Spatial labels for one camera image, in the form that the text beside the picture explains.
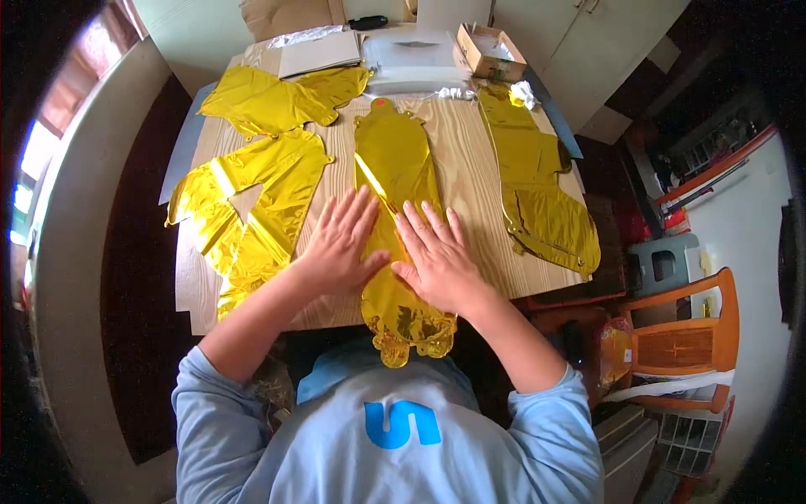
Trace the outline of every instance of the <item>window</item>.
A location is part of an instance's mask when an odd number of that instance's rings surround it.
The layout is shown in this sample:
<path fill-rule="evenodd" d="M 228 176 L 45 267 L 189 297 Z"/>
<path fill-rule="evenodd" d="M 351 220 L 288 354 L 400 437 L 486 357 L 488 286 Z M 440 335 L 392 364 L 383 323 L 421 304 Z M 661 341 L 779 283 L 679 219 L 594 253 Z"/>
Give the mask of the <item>window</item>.
<path fill-rule="evenodd" d="M 142 22 L 131 2 L 117 0 L 107 4 L 73 41 L 28 134 L 14 193 L 13 243 L 27 245 L 38 182 L 79 106 L 103 75 L 143 37 L 138 24 Z"/>

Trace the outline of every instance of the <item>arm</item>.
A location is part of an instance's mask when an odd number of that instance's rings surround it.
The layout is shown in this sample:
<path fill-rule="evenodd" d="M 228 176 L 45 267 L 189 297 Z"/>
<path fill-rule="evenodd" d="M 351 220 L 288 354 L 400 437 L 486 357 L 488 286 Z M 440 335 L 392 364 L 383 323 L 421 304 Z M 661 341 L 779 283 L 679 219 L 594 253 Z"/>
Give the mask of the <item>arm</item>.
<path fill-rule="evenodd" d="M 447 211 L 448 225 L 422 203 L 430 226 L 406 202 L 405 215 L 395 218 L 397 230 L 414 265 L 396 262 L 394 272 L 423 300 L 465 318 L 490 345 L 521 394 L 555 386 L 566 372 L 566 361 L 512 303 L 479 275 L 467 257 L 459 217 Z"/>
<path fill-rule="evenodd" d="M 269 441 L 262 405 L 244 386 L 283 327 L 320 294 L 362 285 L 388 262 L 361 261 L 378 212 L 368 190 L 350 191 L 322 212 L 305 254 L 261 286 L 192 349 L 171 396 L 177 415 L 178 502 L 229 502 Z"/>
<path fill-rule="evenodd" d="M 361 253 L 378 214 L 378 200 L 367 203 L 366 186 L 347 192 L 336 206 L 325 205 L 305 253 L 260 287 L 226 317 L 198 347 L 219 373 L 246 383 L 263 362 L 283 327 L 323 294 L 347 292 L 386 265 L 388 251 L 361 262 Z"/>
<path fill-rule="evenodd" d="M 546 502 L 599 500 L 601 458 L 581 375 L 484 283 L 467 257 L 452 209 L 446 225 L 423 202 L 429 226 L 410 202 L 403 208 L 405 215 L 395 220 L 414 264 L 395 262 L 392 269 L 422 299 L 470 322 L 501 360 L 517 389 L 509 395 L 509 434 L 526 455 L 523 464 L 534 486 Z"/>

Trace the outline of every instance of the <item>orange wooden chair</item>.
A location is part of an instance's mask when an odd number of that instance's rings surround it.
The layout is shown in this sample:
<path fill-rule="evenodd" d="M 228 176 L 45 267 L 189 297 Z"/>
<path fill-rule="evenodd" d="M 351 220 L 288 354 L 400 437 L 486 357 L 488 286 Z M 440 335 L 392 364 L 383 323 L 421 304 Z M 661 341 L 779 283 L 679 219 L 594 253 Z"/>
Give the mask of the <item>orange wooden chair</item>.
<path fill-rule="evenodd" d="M 712 287 L 719 287 L 722 294 L 719 317 L 678 320 L 633 330 L 632 372 L 679 376 L 712 370 L 729 371 L 736 367 L 736 355 L 739 349 L 739 305 L 733 274 L 728 268 L 720 269 L 716 275 L 678 289 L 625 302 L 619 306 L 619 311 L 628 320 L 632 320 L 632 310 L 675 302 Z M 637 396 L 630 401 L 648 406 L 679 410 L 711 410 L 713 413 L 719 413 L 725 407 L 729 392 L 729 386 L 717 385 L 717 390 L 710 401 L 653 396 Z"/>

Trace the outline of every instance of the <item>hand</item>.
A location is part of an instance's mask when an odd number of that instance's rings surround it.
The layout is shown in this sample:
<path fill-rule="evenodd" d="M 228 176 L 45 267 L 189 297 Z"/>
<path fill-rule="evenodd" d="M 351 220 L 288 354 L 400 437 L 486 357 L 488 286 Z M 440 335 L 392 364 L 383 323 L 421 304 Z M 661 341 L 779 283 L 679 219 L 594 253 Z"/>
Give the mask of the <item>hand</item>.
<path fill-rule="evenodd" d="M 314 235 L 302 256 L 292 263 L 316 294 L 340 294 L 367 283 L 389 262 L 389 252 L 378 250 L 362 261 L 361 253 L 378 215 L 378 198 L 369 200 L 369 188 L 347 191 L 337 205 L 325 205 Z"/>
<path fill-rule="evenodd" d="M 423 301 L 467 317 L 473 310 L 477 294 L 489 294 L 492 288 L 484 283 L 479 269 L 467 257 L 459 216 L 447 211 L 448 225 L 427 202 L 422 211 L 431 224 L 425 224 L 414 205 L 403 204 L 403 214 L 395 215 L 395 224 L 414 266 L 405 262 L 392 263 L 392 271 L 414 289 Z"/>

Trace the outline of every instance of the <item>deflated foil balloon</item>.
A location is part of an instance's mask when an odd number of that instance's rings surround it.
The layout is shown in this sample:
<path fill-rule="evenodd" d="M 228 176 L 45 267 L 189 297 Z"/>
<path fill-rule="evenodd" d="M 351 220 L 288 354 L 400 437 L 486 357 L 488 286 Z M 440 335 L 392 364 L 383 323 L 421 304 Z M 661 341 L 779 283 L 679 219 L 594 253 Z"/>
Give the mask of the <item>deflated foil balloon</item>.
<path fill-rule="evenodd" d="M 197 249 L 224 277 L 219 320 L 290 263 L 322 170 L 333 161 L 318 135 L 295 129 L 217 157 L 177 185 L 165 225 L 191 219 Z M 228 198 L 255 184 L 263 190 L 243 222 Z"/>
<path fill-rule="evenodd" d="M 228 69 L 199 114 L 229 121 L 241 135 L 277 135 L 309 121 L 333 123 L 333 110 L 360 96 L 372 72 L 361 66 L 312 72 L 296 82 L 246 66 Z"/>
<path fill-rule="evenodd" d="M 394 215 L 407 199 L 439 202 L 434 164 L 421 119 L 397 113 L 388 98 L 377 98 L 365 117 L 355 118 L 355 185 L 366 184 L 382 201 L 382 210 L 367 242 L 365 254 L 387 249 L 391 261 L 411 262 L 400 241 Z M 372 344 L 390 368 L 409 360 L 409 347 L 422 356 L 444 357 L 453 346 L 456 316 L 422 301 L 386 266 L 361 294 L 361 315 L 375 333 Z"/>
<path fill-rule="evenodd" d="M 558 138 L 541 133 L 529 111 L 510 102 L 506 85 L 482 87 L 479 100 L 515 250 L 590 275 L 601 260 L 599 236 L 588 209 L 559 188 L 557 173 L 571 165 L 563 168 Z"/>

